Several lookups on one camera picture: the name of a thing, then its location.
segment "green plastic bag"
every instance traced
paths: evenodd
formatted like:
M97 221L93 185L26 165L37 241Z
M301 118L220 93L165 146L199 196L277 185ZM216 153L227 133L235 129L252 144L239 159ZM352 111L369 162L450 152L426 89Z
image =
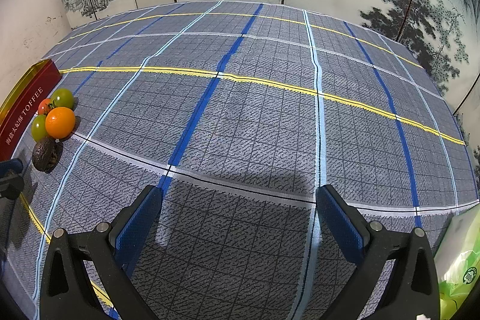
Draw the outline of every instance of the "green plastic bag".
M435 254L440 319L449 320L480 274L480 204L454 216Z

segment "blue gripper pad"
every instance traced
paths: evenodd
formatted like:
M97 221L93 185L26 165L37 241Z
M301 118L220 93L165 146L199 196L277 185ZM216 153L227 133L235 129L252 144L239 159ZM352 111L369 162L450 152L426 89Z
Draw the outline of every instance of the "blue gripper pad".
M317 210L332 232L348 262L363 262L370 241L367 222L354 207L348 206L331 185L317 189Z
M23 171L22 161L19 158L16 158L0 162L0 178L2 178L8 170L14 170L17 174L21 174Z
M145 245L150 227L162 209L162 189L147 186L133 204L123 208L112 222L109 241L115 261L130 277Z

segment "white wall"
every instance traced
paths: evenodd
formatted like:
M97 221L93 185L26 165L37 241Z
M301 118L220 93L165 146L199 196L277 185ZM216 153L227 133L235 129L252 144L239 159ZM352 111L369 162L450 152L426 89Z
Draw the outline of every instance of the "white wall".
M61 0L0 0L0 103L69 31Z

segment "metal screw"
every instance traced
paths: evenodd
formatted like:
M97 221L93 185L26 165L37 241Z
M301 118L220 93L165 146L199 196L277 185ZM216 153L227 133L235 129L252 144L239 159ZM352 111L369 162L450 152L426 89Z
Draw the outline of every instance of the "metal screw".
M413 233L416 234L419 238L423 238L425 236L425 231L421 228L415 228Z
M109 228L109 223L100 223L97 225L97 231L99 232L105 232Z
M370 222L370 228L373 229L374 231L381 231L383 228L383 225L379 223L378 221L371 221Z
M64 233L65 230L63 228L57 228L55 231L53 231L53 236L58 239L61 238Z

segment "circular logo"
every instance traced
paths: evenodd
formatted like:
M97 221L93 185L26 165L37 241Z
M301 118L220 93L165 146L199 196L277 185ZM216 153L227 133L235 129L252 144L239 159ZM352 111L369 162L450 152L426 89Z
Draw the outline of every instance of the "circular logo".
M470 283L473 282L476 276L477 276L477 268L470 267L467 271L465 271L465 274L463 274L463 283L466 285L469 285Z

